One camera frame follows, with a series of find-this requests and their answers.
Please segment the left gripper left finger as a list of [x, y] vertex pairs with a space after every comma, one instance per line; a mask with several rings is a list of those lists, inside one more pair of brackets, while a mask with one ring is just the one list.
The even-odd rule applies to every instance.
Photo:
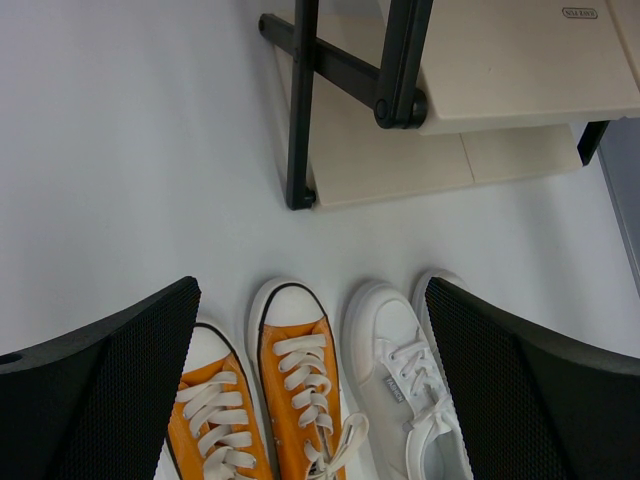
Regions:
[[4, 479], [151, 479], [200, 303], [186, 276], [1, 357]]

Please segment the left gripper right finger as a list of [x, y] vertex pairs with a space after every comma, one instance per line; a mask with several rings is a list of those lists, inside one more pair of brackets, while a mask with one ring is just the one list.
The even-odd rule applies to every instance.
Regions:
[[429, 294], [429, 322], [475, 478], [638, 478], [638, 359], [453, 285]]

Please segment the white sneaker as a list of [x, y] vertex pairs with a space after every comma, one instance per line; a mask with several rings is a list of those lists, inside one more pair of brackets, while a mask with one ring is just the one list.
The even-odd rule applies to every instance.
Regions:
[[403, 294], [387, 282], [361, 285], [342, 321], [341, 355], [379, 478], [472, 478], [435, 341]]
[[441, 268], [432, 268], [424, 272], [417, 280], [411, 304], [421, 324], [429, 321], [429, 291], [441, 285], [453, 285], [457, 289], [468, 290], [466, 283], [455, 273]]

